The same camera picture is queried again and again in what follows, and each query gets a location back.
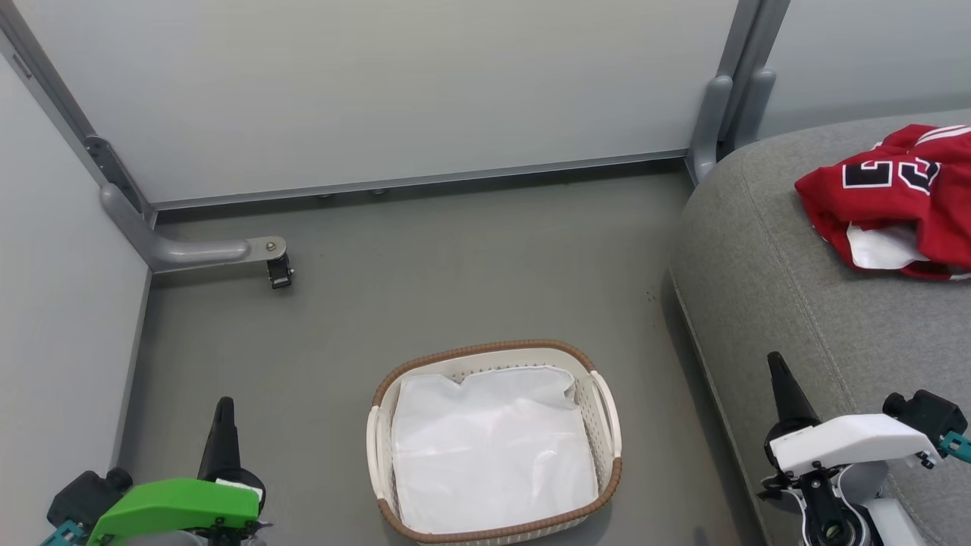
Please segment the grey fabric sofa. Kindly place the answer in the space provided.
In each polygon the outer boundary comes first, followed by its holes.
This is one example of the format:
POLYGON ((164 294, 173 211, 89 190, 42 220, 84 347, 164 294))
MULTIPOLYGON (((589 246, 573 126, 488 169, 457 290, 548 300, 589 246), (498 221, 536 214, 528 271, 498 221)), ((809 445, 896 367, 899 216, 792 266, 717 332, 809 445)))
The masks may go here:
POLYGON ((971 108, 841 122, 725 156, 693 191, 670 273, 750 495, 773 473, 768 353, 783 355, 822 419, 877 413, 919 388, 957 404, 971 432, 971 282, 860 272, 814 231, 799 177, 908 124, 971 124, 971 108))

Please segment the grey partition bottom rail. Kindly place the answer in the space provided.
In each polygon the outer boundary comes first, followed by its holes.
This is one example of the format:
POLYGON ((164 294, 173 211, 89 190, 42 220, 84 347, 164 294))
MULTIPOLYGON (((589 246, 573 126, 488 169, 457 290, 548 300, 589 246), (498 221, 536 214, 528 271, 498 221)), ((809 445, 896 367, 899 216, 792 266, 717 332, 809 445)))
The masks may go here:
POLYGON ((205 207, 233 206, 256 202, 276 202, 287 199, 332 196, 332 194, 342 193, 357 193, 357 191, 401 189, 402 187, 423 186, 423 184, 479 182, 479 180, 499 179, 500 177, 544 175, 547 173, 575 172, 590 168, 611 168, 622 165, 641 165, 642 163, 662 162, 662 160, 685 159, 688 155, 688 149, 675 149, 675 151, 635 153, 635 155, 613 156, 613 158, 593 158, 585 160, 571 160, 571 162, 554 162, 548 163, 548 165, 525 165, 442 175, 396 177, 396 179, 372 180, 372 182, 323 184, 323 186, 303 187, 303 189, 253 191, 253 193, 239 193, 233 194, 233 196, 210 196, 192 199, 176 199, 156 202, 153 204, 153 207, 155 207, 157 211, 167 212, 201 209, 205 207))

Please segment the red and white jersey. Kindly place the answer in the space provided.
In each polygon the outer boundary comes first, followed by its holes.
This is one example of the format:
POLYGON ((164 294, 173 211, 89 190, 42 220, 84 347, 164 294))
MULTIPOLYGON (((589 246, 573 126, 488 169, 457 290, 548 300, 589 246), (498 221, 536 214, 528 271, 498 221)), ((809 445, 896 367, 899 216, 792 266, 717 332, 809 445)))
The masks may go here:
POLYGON ((794 187, 847 266, 971 281, 971 124, 910 124, 794 187))

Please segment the grey partition corner post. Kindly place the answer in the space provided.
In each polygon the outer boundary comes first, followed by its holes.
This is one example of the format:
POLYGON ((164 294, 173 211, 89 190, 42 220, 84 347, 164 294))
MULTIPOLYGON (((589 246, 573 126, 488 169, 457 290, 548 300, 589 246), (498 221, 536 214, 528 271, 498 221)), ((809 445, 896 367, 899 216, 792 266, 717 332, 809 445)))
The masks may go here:
POLYGON ((0 34, 9 45, 11 65, 25 77, 42 106, 51 109, 52 120, 63 123, 62 132, 68 144, 75 148, 82 163, 93 173, 95 182, 105 193, 112 195, 112 204, 108 208, 119 210, 124 202, 132 215, 150 229, 154 228, 156 208, 139 189, 114 146, 97 134, 14 0, 0 0, 0 34))

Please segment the white basket with brown rim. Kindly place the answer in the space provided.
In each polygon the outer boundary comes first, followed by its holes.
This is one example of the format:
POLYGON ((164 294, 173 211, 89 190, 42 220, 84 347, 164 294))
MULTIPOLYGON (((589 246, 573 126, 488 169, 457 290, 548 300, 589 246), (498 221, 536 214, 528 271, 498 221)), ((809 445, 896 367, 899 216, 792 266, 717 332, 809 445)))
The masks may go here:
POLYGON ((406 362, 379 384, 366 425, 366 456, 379 512, 400 535, 420 546, 507 546, 578 526, 609 504, 621 481, 622 434, 620 415, 607 381, 592 360, 558 340, 517 340, 482 344, 437 353, 406 362), (576 381, 573 399, 580 408, 598 480, 596 500, 580 509, 547 519, 491 531, 424 535, 404 526, 398 506, 393 470, 391 426, 403 380, 418 375, 443 375, 463 381, 488 370, 549 366, 569 372, 576 381))

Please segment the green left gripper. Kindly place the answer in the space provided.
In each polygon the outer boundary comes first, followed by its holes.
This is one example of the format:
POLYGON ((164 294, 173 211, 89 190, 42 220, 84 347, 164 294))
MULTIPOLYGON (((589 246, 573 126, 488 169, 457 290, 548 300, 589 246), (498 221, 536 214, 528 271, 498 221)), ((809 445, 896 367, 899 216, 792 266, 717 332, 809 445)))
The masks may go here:
POLYGON ((222 397, 209 426, 198 479, 174 478, 134 484, 115 467, 106 475, 108 491, 118 494, 90 530, 87 546, 129 546, 142 537, 183 532, 200 546, 250 546, 257 532, 266 488, 240 468, 234 401, 222 397))

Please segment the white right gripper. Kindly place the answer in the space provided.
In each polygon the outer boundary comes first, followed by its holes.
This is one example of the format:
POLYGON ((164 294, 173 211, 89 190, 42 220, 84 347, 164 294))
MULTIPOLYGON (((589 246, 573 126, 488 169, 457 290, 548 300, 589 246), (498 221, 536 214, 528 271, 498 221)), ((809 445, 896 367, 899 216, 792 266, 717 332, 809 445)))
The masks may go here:
POLYGON ((779 352, 768 353, 778 414, 766 436, 781 473, 802 476, 815 469, 907 460, 909 466, 942 463, 925 433, 885 414, 847 415, 821 421, 779 352))

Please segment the grey partition post with feet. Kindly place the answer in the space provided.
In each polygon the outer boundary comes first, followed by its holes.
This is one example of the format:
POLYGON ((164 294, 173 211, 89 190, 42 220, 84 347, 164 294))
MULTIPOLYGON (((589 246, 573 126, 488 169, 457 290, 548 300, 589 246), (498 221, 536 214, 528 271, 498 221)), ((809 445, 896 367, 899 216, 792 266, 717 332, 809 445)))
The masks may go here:
POLYGON ((720 158, 748 146, 777 82, 768 58, 791 0, 738 0, 715 77, 706 84, 684 165, 700 184, 720 158))

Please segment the white cloth basket liner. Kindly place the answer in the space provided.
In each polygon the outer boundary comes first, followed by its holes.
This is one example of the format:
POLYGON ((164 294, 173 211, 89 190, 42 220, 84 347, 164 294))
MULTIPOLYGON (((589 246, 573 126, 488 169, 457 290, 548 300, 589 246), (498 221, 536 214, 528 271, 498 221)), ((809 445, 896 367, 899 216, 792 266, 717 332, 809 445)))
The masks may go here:
POLYGON ((599 494, 576 381, 549 366, 402 381, 391 446, 400 519, 424 535, 559 516, 599 494))

